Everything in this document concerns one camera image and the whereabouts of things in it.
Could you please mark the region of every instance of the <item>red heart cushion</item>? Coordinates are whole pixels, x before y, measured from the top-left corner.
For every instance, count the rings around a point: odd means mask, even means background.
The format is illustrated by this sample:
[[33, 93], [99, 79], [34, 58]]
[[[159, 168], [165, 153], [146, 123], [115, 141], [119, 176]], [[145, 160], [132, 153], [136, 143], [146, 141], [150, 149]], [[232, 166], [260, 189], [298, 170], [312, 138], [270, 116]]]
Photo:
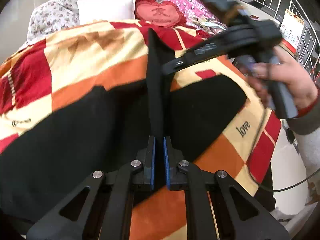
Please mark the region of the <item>red heart cushion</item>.
[[154, 0], [138, 0], [135, 15], [140, 20], [162, 27], [173, 27], [186, 23], [184, 15], [174, 3], [169, 1], [159, 4]]

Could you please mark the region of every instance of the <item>floor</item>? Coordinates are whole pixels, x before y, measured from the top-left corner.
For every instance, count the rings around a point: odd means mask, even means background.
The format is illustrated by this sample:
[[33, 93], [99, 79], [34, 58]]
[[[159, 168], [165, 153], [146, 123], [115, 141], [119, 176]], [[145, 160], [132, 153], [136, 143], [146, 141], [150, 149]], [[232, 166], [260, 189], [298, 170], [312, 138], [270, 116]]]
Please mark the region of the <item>floor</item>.
[[[28, 23], [34, 8], [48, 0], [11, 0], [0, 14], [0, 62], [14, 53], [25, 41]], [[305, 168], [294, 147], [288, 144], [281, 130], [271, 160], [274, 188], [291, 186], [305, 178]], [[307, 183], [276, 193], [276, 206], [286, 214], [297, 214], [307, 197]]]

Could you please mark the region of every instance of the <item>metal bolt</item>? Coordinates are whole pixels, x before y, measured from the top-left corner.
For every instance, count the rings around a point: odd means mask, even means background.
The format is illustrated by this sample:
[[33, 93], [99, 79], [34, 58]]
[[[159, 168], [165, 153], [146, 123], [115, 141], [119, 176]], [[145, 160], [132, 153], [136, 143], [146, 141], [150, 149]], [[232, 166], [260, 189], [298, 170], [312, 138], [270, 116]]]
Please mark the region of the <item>metal bolt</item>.
[[103, 175], [102, 171], [95, 171], [92, 176], [95, 178], [95, 179], [98, 179], [98, 178], [101, 178], [101, 176]]
[[139, 167], [141, 165], [141, 161], [139, 160], [134, 160], [131, 162], [132, 167]]
[[186, 160], [182, 160], [182, 161], [179, 162], [179, 165], [182, 166], [182, 167], [187, 167], [187, 166], [189, 166], [189, 162], [186, 161]]
[[227, 173], [225, 171], [217, 171], [217, 175], [220, 178], [225, 178], [227, 176]]

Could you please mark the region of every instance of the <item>human hand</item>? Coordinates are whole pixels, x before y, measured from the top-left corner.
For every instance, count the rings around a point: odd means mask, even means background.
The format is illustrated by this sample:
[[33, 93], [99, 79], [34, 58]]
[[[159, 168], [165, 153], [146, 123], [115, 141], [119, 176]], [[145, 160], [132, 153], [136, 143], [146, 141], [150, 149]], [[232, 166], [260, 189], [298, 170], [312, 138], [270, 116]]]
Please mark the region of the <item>human hand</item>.
[[[274, 47], [274, 52], [278, 56], [280, 64], [254, 64], [254, 73], [253, 76], [248, 76], [248, 84], [256, 91], [265, 107], [268, 107], [271, 96], [261, 79], [267, 78], [287, 85], [298, 110], [310, 106], [317, 99], [318, 88], [308, 72], [281, 47]], [[269, 68], [269, 77], [267, 76], [267, 68]], [[245, 67], [240, 70], [242, 73], [248, 73]]]

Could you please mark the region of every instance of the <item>cable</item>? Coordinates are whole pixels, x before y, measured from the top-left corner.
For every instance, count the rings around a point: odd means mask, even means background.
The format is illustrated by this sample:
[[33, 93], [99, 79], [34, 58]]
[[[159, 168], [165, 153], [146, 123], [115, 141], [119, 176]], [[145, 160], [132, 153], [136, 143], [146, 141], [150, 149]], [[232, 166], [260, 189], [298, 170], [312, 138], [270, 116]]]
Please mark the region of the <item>cable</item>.
[[[266, 117], [267, 117], [267, 109], [265, 108], [265, 109], [263, 110], [263, 116], [262, 116], [262, 119], [261, 119], [261, 121], [260, 121], [258, 130], [257, 130], [257, 132], [256, 132], [256, 135], [255, 135], [255, 137], [254, 137], [254, 140], [253, 140], [253, 143], [252, 143], [252, 146], [251, 146], [251, 149], [250, 149], [249, 158], [250, 158], [250, 156], [251, 156], [251, 154], [252, 154], [252, 152], [253, 152], [253, 149], [254, 149], [255, 144], [256, 144], [257, 141], [258, 141], [259, 134], [262, 132], [263, 124], [264, 124], [264, 122], [265, 122], [265, 120], [266, 120]], [[304, 180], [300, 181], [299, 183], [294, 184], [294, 185], [292, 185], [292, 186], [290, 186], [290, 187], [282, 188], [282, 189], [271, 189], [271, 188], [265, 187], [265, 186], [263, 186], [262, 184], [260, 184], [259, 182], [257, 182], [256, 179], [255, 179], [255, 178], [253, 177], [253, 175], [251, 174], [249, 166], [248, 166], [248, 172], [249, 172], [249, 175], [250, 175], [251, 179], [252, 179], [260, 188], [262, 188], [262, 189], [265, 190], [265, 191], [275, 193], [275, 192], [286, 191], [286, 190], [289, 190], [289, 189], [292, 189], [292, 188], [294, 188], [294, 187], [299, 186], [300, 184], [304, 183], [305, 181], [307, 181], [308, 179], [310, 179], [311, 177], [313, 177], [314, 175], [316, 175], [318, 172], [320, 172], [320, 168], [319, 168], [318, 170], [316, 170], [314, 173], [312, 173], [309, 177], [307, 177], [307, 178], [305, 178]]]

